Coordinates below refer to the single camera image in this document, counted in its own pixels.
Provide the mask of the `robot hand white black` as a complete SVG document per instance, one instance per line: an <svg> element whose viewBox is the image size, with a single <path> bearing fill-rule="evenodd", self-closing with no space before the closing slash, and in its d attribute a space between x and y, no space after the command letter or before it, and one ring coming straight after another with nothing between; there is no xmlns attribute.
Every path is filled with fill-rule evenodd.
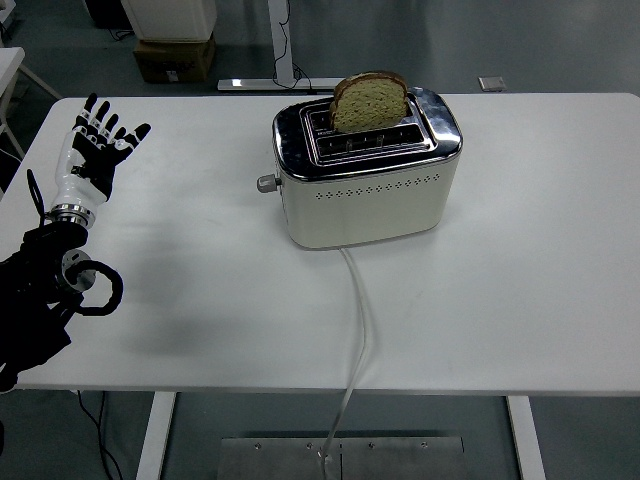
<svg viewBox="0 0 640 480"><path fill-rule="evenodd" d="M52 205L92 210L109 200L116 167L150 131L147 123L132 130L121 126L119 116L110 111L110 103L90 94L65 135L55 174L58 194Z"/></svg>

